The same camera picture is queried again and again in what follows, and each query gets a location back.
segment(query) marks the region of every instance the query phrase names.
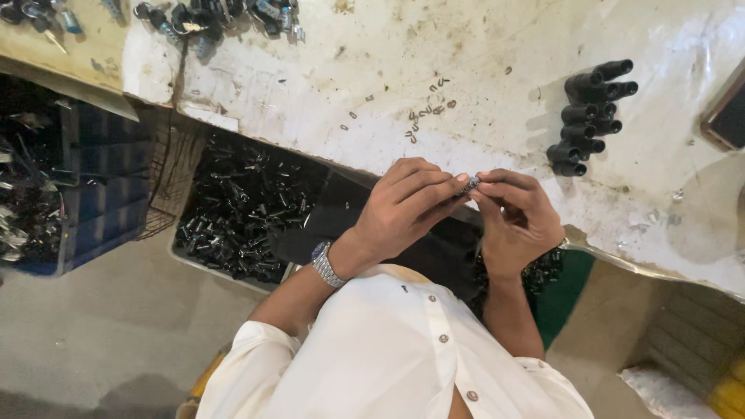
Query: hand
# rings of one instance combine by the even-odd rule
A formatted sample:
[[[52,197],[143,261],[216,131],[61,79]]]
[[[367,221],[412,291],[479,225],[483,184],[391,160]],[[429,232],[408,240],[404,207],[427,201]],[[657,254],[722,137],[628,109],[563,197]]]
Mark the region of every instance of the hand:
[[[481,183],[469,195],[484,218],[481,255],[489,278],[520,278],[528,263],[564,239],[559,215],[534,177],[501,168],[477,176]]]
[[[398,159],[372,188],[357,224],[329,251],[336,274],[344,280],[398,256],[469,200],[452,199],[468,182],[468,174],[453,177],[421,157]],[[342,274],[335,263],[345,267]]]

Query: green mat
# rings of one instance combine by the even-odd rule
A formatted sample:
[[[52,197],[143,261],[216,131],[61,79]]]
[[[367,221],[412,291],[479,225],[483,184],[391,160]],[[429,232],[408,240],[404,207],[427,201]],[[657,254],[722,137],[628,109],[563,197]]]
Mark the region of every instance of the green mat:
[[[564,270],[559,280],[548,284],[536,298],[533,316],[546,350],[569,318],[587,283],[594,261],[595,258],[585,252],[567,251],[564,253]]]

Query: shirt sleeve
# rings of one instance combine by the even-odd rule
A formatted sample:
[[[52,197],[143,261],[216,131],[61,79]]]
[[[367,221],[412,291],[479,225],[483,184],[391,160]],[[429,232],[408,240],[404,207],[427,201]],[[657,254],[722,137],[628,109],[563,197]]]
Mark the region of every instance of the shirt sleeve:
[[[197,419],[257,418],[300,348],[269,324],[247,321],[207,382]]]
[[[543,388],[557,409],[563,413],[562,418],[594,418],[592,411],[577,389],[547,362],[536,358],[523,357],[515,358],[515,360]]]

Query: silver metal watch strap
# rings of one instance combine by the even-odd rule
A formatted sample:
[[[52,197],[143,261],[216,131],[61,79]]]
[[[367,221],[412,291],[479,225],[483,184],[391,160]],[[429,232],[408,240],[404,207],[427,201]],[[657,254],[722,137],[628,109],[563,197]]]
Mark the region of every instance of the silver metal watch strap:
[[[341,288],[342,285],[346,283],[346,281],[342,281],[339,279],[339,277],[336,276],[334,273],[334,269],[331,267],[331,263],[329,263],[329,248],[331,247],[331,243],[327,242],[325,246],[323,246],[323,252],[316,257],[316,259],[313,260],[313,269],[318,272],[318,274],[323,278],[324,281],[326,281],[327,284],[334,288]]]

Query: wire mesh basket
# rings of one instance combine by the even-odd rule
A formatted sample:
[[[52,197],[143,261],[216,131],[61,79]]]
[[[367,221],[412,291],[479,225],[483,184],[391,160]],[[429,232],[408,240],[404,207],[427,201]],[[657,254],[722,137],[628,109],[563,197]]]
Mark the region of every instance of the wire mesh basket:
[[[157,110],[154,118],[148,215],[145,230],[135,241],[155,236],[179,218],[210,130],[173,110]]]

